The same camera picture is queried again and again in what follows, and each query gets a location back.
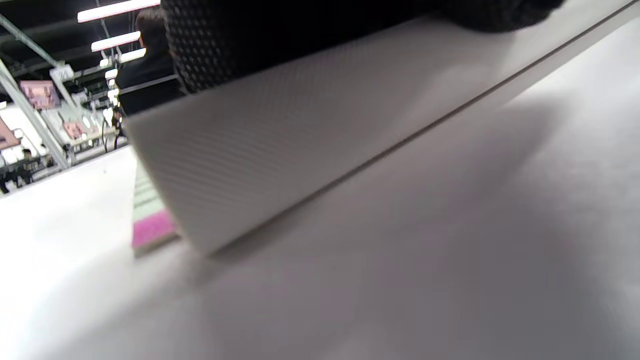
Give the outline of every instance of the metal pole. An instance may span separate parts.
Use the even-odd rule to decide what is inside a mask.
[[[73,109],[74,113],[76,113],[76,116],[80,116],[80,111],[78,109],[78,106],[76,105],[76,102],[71,97],[71,94],[69,93],[67,88],[65,88],[65,85],[62,83],[62,80],[58,76],[51,74],[51,72],[49,72],[49,75],[51,75],[51,80],[56,85],[56,88],[58,88],[58,91],[62,95],[62,98],[67,102],[69,107]]]
[[[24,94],[18,89],[18,84],[11,77],[11,72],[6,68],[4,62],[0,60],[0,84],[4,87],[7,94],[13,99],[13,101],[20,107],[22,112],[27,116],[31,125],[36,129],[42,143],[49,150],[49,154],[53,157],[53,160],[60,166],[61,169],[69,168],[67,158],[62,153],[60,144],[51,138],[49,130],[44,126],[44,121],[40,117],[40,114],[35,111],[31,103],[27,100]]]
[[[6,17],[0,14],[0,25],[4,27],[7,31],[9,31],[15,38],[22,42],[24,45],[27,45],[31,50],[33,50],[36,54],[40,55],[44,60],[51,64],[53,67],[57,67],[60,65],[59,61],[56,61],[52,58],[46,51],[44,51],[38,44],[34,43],[32,39],[30,39],[27,35],[25,35],[20,29],[16,28]]]

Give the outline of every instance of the person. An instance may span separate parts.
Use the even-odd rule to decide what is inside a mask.
[[[24,164],[15,170],[15,183],[18,184],[18,178],[21,178],[25,184],[31,184],[33,182],[33,172],[38,167],[36,161],[33,160],[31,150],[23,149],[22,155],[24,157]]]
[[[4,158],[0,155],[0,192],[3,194],[9,193],[9,189],[6,187],[7,181],[9,181],[9,171],[7,170]]]
[[[40,147],[47,150],[47,146],[44,143],[40,143]],[[51,153],[42,156],[42,163],[47,168],[53,167],[56,164]]]
[[[136,17],[140,45],[147,49],[144,57],[125,64],[118,71],[116,84],[120,89],[140,85],[175,74],[173,58],[166,38],[166,15],[160,8],[140,11]],[[135,90],[121,95],[120,103],[127,115],[152,108],[182,96],[177,81]]]

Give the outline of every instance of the white tabletop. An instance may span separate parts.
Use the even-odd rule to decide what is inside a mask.
[[[0,357],[637,359],[638,33],[215,258],[133,259],[130,149],[3,197]]]

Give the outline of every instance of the ceiling light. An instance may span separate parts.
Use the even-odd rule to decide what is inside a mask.
[[[109,99],[113,99],[116,96],[118,96],[119,93],[120,93],[120,89],[109,90],[109,91],[107,91],[107,97]]]
[[[102,111],[102,116],[104,116],[105,120],[110,121],[113,118],[113,109],[106,108],[105,110]]]
[[[99,8],[85,10],[78,13],[78,22],[85,22],[103,17],[118,15],[119,13],[131,12],[150,6],[160,5],[160,0],[130,0],[124,3],[101,6]]]
[[[134,42],[140,38],[140,32],[136,31],[135,33],[128,33],[124,35],[119,35],[113,38],[106,38],[104,40],[96,41],[91,44],[91,51],[100,51],[109,49],[110,47],[126,44],[128,42]]]
[[[105,79],[114,79],[116,76],[118,76],[118,69],[111,69],[104,73]]]
[[[124,53],[120,55],[120,62],[125,63],[127,61],[135,60],[143,57],[147,53],[147,50],[143,47],[142,49],[138,49],[135,51],[131,51],[129,53]]]

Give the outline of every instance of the black mesh fabric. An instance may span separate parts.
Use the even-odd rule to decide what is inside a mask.
[[[545,20],[563,0],[163,0],[179,77],[198,92],[439,10],[481,31]]]

